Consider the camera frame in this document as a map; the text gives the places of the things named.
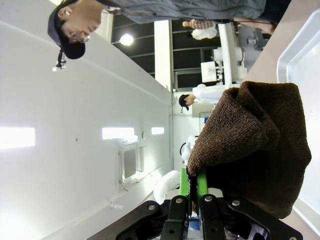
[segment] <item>round light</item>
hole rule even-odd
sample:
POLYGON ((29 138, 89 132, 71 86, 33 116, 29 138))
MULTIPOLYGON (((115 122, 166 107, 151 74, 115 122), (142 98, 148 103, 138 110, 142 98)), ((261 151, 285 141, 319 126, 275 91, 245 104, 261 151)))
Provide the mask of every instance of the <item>round light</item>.
POLYGON ((134 42, 134 38, 126 33, 120 38, 120 43, 125 46, 130 46, 134 42))

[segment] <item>plaid shirt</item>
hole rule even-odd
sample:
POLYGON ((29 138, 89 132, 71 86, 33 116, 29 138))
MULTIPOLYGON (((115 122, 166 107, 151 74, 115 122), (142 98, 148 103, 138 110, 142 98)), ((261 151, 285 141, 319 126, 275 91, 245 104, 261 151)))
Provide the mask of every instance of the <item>plaid shirt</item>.
POLYGON ((213 21, 199 21, 196 19, 189 21, 189 27, 193 29, 208 29, 215 25, 216 24, 213 21))

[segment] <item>eyeglasses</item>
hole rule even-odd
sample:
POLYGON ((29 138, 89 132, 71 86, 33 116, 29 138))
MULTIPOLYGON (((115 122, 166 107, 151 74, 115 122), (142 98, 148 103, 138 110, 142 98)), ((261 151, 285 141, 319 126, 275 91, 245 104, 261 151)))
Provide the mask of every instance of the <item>eyeglasses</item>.
POLYGON ((71 34, 68 34, 67 37, 72 41, 72 42, 80 42, 85 44, 86 42, 89 41, 90 36, 86 36, 86 37, 82 37, 82 33, 81 32, 73 32, 71 34))

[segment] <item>beige tabletop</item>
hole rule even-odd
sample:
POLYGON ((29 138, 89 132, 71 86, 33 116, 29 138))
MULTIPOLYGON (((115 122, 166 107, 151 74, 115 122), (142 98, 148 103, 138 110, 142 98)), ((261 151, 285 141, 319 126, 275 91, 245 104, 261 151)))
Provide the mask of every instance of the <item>beige tabletop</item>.
POLYGON ((246 81, 276 83, 280 55, 309 16, 320 8, 320 0, 292 0, 271 39, 246 76, 246 81))

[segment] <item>black cap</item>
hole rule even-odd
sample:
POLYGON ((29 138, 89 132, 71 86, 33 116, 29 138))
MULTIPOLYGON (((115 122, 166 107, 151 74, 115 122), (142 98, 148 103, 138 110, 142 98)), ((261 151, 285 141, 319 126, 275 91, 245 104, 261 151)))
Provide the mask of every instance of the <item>black cap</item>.
POLYGON ((188 96, 189 95, 182 94, 179 97, 179 104, 180 104, 181 107, 185 107, 189 111, 189 107, 187 106, 186 101, 185 101, 185 98, 188 97, 188 96))
POLYGON ((78 0, 65 0, 58 5, 49 16, 48 35, 62 49, 69 59, 79 59, 86 52, 86 45, 81 42, 69 43, 69 39, 61 31, 64 24, 58 17, 58 12, 70 4, 76 3, 78 0))

